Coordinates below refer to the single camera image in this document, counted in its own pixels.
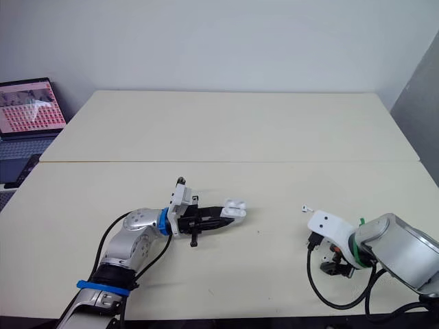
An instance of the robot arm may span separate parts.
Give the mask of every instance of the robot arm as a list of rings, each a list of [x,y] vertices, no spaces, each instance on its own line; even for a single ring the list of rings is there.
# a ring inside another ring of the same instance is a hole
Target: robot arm
[[[115,316],[123,313],[131,290],[138,287],[137,278],[145,271],[141,265],[153,241],[168,236],[168,246],[171,236],[190,234],[191,246],[196,247],[197,236],[203,230],[238,223],[246,216],[245,209],[243,202],[230,199],[224,207],[198,208],[198,197],[192,197],[185,179],[179,178],[169,208],[142,208],[123,218],[122,228],[110,240],[99,267],[89,280],[78,282],[81,290],[63,313],[57,329],[120,328]]]
[[[383,267],[382,271],[389,272],[419,294],[420,300],[437,305],[439,243],[396,215],[385,214],[355,228],[343,219],[319,210],[309,220],[308,228],[313,231],[309,253],[323,238],[331,242],[333,261],[323,262],[320,266],[325,273],[350,278],[354,270],[375,267],[379,263]],[[368,294],[370,296],[371,288],[366,289],[353,306]]]

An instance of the gray wall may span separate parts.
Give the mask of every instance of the gray wall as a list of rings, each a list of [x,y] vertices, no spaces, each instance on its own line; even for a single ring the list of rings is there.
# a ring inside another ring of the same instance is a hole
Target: gray wall
[[[391,114],[439,186],[439,34]]]
[[[391,109],[438,0],[0,0],[0,81],[96,89],[376,92]]]

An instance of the blue ring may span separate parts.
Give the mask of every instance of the blue ring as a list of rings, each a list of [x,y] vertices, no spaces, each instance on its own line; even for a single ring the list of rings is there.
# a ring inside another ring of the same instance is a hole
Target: blue ring
[[[168,208],[165,208],[162,210],[162,213],[160,214],[160,217],[158,218],[158,230],[163,235],[169,235],[169,233],[166,230],[166,218],[167,218],[167,210]]]
[[[106,291],[107,293],[116,293],[117,295],[121,295],[121,296],[130,295],[130,291],[127,289],[107,286],[106,284],[93,283],[84,280],[79,280],[78,283],[76,284],[76,287],[79,289],[89,288],[89,289],[102,290],[102,291]]]

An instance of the cable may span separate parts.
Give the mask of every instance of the cable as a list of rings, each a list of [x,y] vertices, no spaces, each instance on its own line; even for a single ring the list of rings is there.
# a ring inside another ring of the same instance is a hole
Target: cable
[[[167,242],[165,247],[163,248],[163,250],[158,254],[158,256],[156,258],[154,258],[154,260],[152,262],[150,262],[148,265],[146,265],[135,277],[134,277],[134,282],[136,282],[152,265],[154,265],[161,256],[163,256],[163,254],[166,252],[167,248],[169,247],[169,244],[171,243],[172,240],[172,233],[169,234],[169,237],[167,238]]]
[[[97,267],[99,265],[99,260],[101,259],[101,253],[102,253],[102,248],[104,246],[106,237],[108,236],[108,234],[110,233],[110,231],[112,230],[112,228],[119,223],[122,219],[124,219],[125,217],[127,217],[129,214],[131,213],[131,211],[127,212],[126,214],[123,214],[122,216],[118,217],[115,221],[113,221],[111,223],[110,226],[108,226],[107,230],[105,231],[104,235],[101,238],[101,241],[99,242],[99,247],[97,248],[97,252],[96,252],[96,257],[95,257],[95,263],[93,264],[93,268],[91,270],[90,276],[88,277],[88,281],[91,280],[91,277],[93,276],[93,274],[96,272]]]
[[[121,315],[119,318],[119,328],[125,329],[125,310],[126,310],[126,303],[128,301],[128,297],[123,297],[121,301]]]
[[[311,285],[311,288],[314,290],[314,293],[316,293],[317,297],[324,302],[327,306],[335,308],[337,310],[348,310],[356,305],[358,305],[359,303],[361,303],[361,301],[366,297],[367,292],[370,290],[370,283],[372,282],[372,279],[375,277],[376,271],[377,271],[377,266],[376,264],[374,264],[372,266],[372,272],[370,273],[370,278],[369,278],[369,283],[367,285],[367,287],[364,289],[364,291],[361,293],[361,295],[354,300],[351,303],[348,304],[344,304],[344,305],[339,305],[339,304],[334,304],[330,301],[328,301],[326,298],[324,298],[322,296],[322,294],[319,292],[319,290],[317,289],[316,285],[314,284],[312,275],[311,275],[311,253],[312,253],[312,249],[308,249],[308,254],[307,254],[307,275],[308,275],[308,280],[309,283]]]
[[[368,290],[366,292],[366,300],[364,301],[364,310],[366,312],[366,318],[368,321],[374,323],[374,324],[383,324],[385,322],[391,321],[397,317],[399,317],[400,315],[402,315],[403,313],[407,312],[408,310],[412,310],[414,308],[427,308],[428,304],[426,303],[420,303],[420,302],[414,302],[414,303],[409,303],[406,305],[401,306],[400,308],[394,310],[393,312],[391,312],[388,315],[383,315],[381,317],[373,317],[370,314],[370,293],[372,291],[373,286],[375,285],[375,283],[377,283],[377,280],[386,272],[385,269],[381,269],[380,271],[378,271],[377,274],[375,274],[375,276],[372,278],[372,280],[370,281],[370,284],[368,285]]]
[[[163,250],[158,254],[158,256],[156,258],[154,258],[154,260],[152,260],[148,265],[146,265],[135,277],[134,280],[132,282],[132,287],[137,287],[136,285],[136,281],[152,266],[154,265],[160,258],[161,256],[163,256],[163,254],[166,252],[167,248],[169,247],[169,245],[171,244],[171,240],[172,240],[172,233],[169,234],[169,237],[167,238],[166,241],[166,245],[163,248]],[[124,329],[125,328],[125,310],[126,310],[126,302],[127,302],[127,297],[124,297],[124,300],[122,301],[122,308],[121,308],[121,316],[120,316],[120,328]]]

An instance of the laptop keyboard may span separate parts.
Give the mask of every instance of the laptop keyboard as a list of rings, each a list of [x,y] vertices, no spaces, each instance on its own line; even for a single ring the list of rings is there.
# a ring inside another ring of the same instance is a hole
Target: laptop keyboard
[[[0,143],[0,160],[28,158],[32,154],[41,154],[52,143],[53,139],[36,141],[17,141]]]
[[[0,211],[5,208],[9,199],[14,195],[15,191],[0,192]]]

